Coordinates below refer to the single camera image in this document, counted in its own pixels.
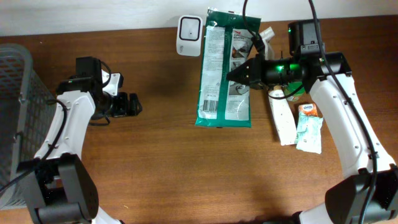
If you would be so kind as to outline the white cream tube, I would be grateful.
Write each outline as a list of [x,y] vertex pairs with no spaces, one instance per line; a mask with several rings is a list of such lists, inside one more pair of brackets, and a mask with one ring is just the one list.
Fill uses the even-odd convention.
[[274,87],[268,92],[271,112],[281,146],[295,144],[297,135],[294,116],[280,87]]

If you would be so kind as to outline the light green wipes pack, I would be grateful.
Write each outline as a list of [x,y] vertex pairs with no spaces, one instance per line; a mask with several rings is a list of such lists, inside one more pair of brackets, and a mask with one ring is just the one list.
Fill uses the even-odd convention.
[[304,152],[322,153],[321,128],[323,118],[298,114],[296,149]]

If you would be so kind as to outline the orange snack packet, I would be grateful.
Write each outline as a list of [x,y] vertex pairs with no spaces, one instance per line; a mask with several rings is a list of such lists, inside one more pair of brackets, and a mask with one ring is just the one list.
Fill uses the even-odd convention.
[[317,106],[315,103],[302,104],[298,106],[299,116],[318,117]]

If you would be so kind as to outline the green glove package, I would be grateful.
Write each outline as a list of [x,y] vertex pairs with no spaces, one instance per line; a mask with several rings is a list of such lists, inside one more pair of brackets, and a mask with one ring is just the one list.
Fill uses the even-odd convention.
[[260,25],[259,17],[208,9],[196,126],[251,127],[249,87],[229,81],[226,75],[246,62],[253,46],[251,32]]

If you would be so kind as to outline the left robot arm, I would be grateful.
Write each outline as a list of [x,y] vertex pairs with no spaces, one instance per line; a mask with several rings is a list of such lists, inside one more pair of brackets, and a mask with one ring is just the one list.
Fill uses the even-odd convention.
[[95,57],[76,59],[76,73],[60,82],[49,131],[30,161],[17,167],[17,184],[34,223],[120,223],[101,207],[93,179],[81,161],[89,126],[137,116],[135,93],[120,92],[124,77]]

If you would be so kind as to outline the green lid jar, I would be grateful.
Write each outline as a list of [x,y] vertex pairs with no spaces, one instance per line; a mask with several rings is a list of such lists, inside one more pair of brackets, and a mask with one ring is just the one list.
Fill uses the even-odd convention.
[[302,82],[292,82],[284,87],[284,95],[288,95],[288,101],[297,101],[305,93]]

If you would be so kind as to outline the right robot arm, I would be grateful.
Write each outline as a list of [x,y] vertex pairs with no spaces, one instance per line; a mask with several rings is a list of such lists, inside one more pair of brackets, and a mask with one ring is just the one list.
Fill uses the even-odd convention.
[[261,90],[300,82],[327,123],[344,179],[315,208],[278,218],[278,223],[376,223],[397,217],[397,165],[375,135],[359,102],[352,71],[340,52],[326,53],[317,19],[288,26],[290,57],[257,55],[227,79]]

